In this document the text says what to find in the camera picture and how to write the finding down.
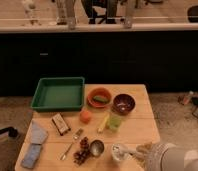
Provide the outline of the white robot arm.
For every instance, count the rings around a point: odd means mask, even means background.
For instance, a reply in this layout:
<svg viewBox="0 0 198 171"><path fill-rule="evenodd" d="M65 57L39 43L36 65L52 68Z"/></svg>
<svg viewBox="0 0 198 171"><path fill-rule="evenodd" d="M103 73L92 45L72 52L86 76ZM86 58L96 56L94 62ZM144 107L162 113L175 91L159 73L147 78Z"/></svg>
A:
<svg viewBox="0 0 198 171"><path fill-rule="evenodd" d="M198 171L198 149L172 143L147 143L136 147L145 171Z"/></svg>

